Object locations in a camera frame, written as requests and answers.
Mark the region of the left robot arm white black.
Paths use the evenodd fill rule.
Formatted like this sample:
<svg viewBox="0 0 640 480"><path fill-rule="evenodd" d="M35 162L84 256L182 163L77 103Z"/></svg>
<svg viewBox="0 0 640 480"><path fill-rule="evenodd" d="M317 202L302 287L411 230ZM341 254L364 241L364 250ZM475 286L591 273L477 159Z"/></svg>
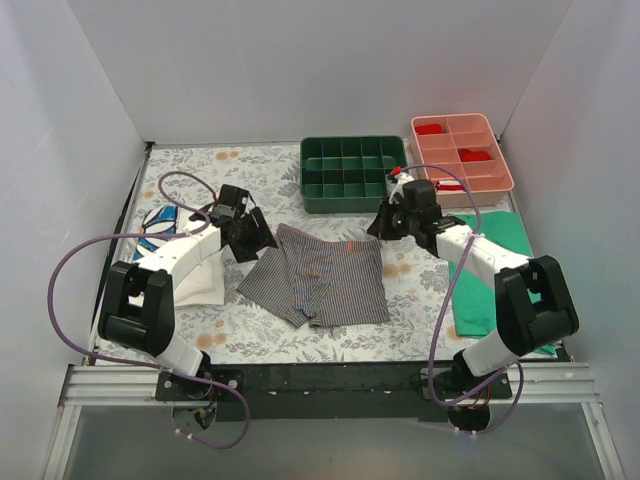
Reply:
<svg viewBox="0 0 640 480"><path fill-rule="evenodd" d="M229 248L237 263L247 263L276 241L250 192L227 184L217 200L189 217L185 230L136 262L110 268L98 335L180 372L180 390L200 400L211 392L213 377L203 369L209 363L204 353L176 330L175 298L222 304L222 251Z"/></svg>

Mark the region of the grey striped underwear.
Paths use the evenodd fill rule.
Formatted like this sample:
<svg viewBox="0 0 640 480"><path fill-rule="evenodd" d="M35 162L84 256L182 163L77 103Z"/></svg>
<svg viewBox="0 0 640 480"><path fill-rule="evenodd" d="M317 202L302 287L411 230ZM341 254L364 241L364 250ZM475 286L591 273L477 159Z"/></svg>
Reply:
<svg viewBox="0 0 640 480"><path fill-rule="evenodd" d="M296 328L390 320L380 242L326 241L281 224L237 291Z"/></svg>

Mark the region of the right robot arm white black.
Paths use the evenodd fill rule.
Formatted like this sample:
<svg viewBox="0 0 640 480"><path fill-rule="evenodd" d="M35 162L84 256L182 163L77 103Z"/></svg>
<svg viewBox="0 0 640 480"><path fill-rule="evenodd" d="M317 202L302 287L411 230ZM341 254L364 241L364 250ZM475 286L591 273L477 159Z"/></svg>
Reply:
<svg viewBox="0 0 640 480"><path fill-rule="evenodd" d="M431 383L448 380L452 390L475 397L496 372L578 331L578 316L556 259L513 252L462 219L444 215L428 180L416 180L406 172L391 178L393 190L382 201L369 234L380 240L411 236L419 247L456 264L494 293L495 329L458 352L450 372L429 373Z"/></svg>

